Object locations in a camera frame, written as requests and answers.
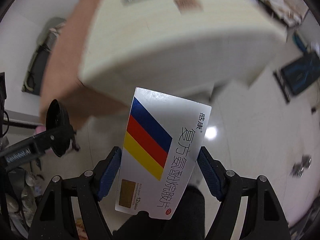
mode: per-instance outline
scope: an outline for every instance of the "tile floor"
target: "tile floor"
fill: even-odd
[[[302,217],[320,189],[320,118],[317,113],[311,115],[310,112],[311,106],[317,101],[318,89],[314,84],[286,105],[272,76],[274,69],[300,55],[289,39],[283,51],[278,53],[253,84],[248,86],[230,81],[223,86],[211,103],[209,126],[216,128],[217,136],[212,140],[204,140],[213,158],[220,160],[225,168],[249,178],[266,175],[290,225]],[[201,97],[193,99],[204,101]],[[57,174],[63,178],[79,176],[106,158],[113,146],[122,146],[127,118],[128,113],[91,118],[77,133],[80,152],[72,152],[60,159],[54,154],[42,158],[45,184]],[[291,168],[301,160],[303,154],[312,156],[311,167],[302,178],[292,178],[289,175]],[[210,195],[204,180],[200,190],[205,197],[207,232],[219,202]],[[115,196],[114,183],[109,195],[100,202],[111,231],[119,228],[129,217],[115,211]],[[75,217],[79,217],[75,199],[73,204]],[[233,239],[239,239],[245,208],[246,199],[243,198]]]

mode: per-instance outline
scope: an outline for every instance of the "yellow stripe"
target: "yellow stripe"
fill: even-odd
[[[157,163],[133,137],[126,132],[124,148],[158,180],[161,179],[163,168]]]

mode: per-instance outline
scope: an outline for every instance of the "blue gripper pad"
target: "blue gripper pad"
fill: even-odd
[[[221,201],[223,199],[223,193],[221,190],[219,177],[210,165],[202,149],[200,149],[197,162],[204,176],[205,182],[208,185],[211,195],[216,197],[218,201]]]
[[[118,148],[110,161],[108,167],[100,178],[99,190],[97,192],[97,199],[101,201],[103,197],[108,195],[111,185],[116,177],[121,162],[121,149]]]

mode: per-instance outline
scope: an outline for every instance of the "screw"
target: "screw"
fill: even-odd
[[[267,177],[266,177],[266,176],[263,176],[263,175],[261,175],[261,176],[259,177],[259,179],[260,179],[262,182],[266,182],[266,181],[267,181]]]
[[[293,177],[298,177],[301,178],[304,172],[304,167],[302,163],[295,163],[293,165],[292,171],[291,171],[291,175]]]
[[[92,174],[93,174],[93,171],[91,171],[91,170],[86,171],[86,172],[84,173],[84,175],[85,175],[86,177],[90,177],[90,176],[92,176]]]
[[[60,177],[59,176],[54,176],[53,178],[52,178],[52,181],[53,182],[58,182],[60,180]]]
[[[226,171],[226,174],[229,176],[229,177],[233,177],[235,175],[235,172],[232,171],[232,170],[227,170]]]
[[[305,167],[306,169],[309,169],[310,165],[311,165],[311,156],[310,155],[303,155],[301,163],[302,163],[303,167]]]

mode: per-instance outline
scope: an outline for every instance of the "white floor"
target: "white floor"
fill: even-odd
[[[213,98],[209,120],[209,126],[216,127],[217,136],[204,141],[213,158],[220,160],[226,169],[233,169],[243,177],[267,176],[289,225],[303,216],[320,189],[320,118],[310,111],[317,101],[317,86],[312,85],[287,105],[272,76],[274,69],[300,55],[289,39],[284,50],[253,84],[230,81],[225,85]],[[77,133],[79,153],[72,152],[60,159],[53,154],[42,158],[45,183],[58,174],[64,179],[79,176],[106,158],[113,146],[122,146],[127,118],[128,113],[91,118]],[[291,168],[303,154],[312,156],[311,167],[302,178],[293,178],[289,175]],[[210,195],[204,180],[200,190],[205,197],[207,232],[220,203]],[[129,217],[115,211],[115,194],[114,183],[109,195],[100,202],[111,231]],[[76,200],[74,206],[75,216],[79,217]],[[246,199],[243,198],[233,239],[240,236],[245,208]]]
[[[5,72],[7,92],[5,109],[18,113],[15,118],[20,121],[39,119],[39,96],[21,91],[38,35],[50,18],[68,18],[78,1],[15,0],[0,22],[0,72]]]

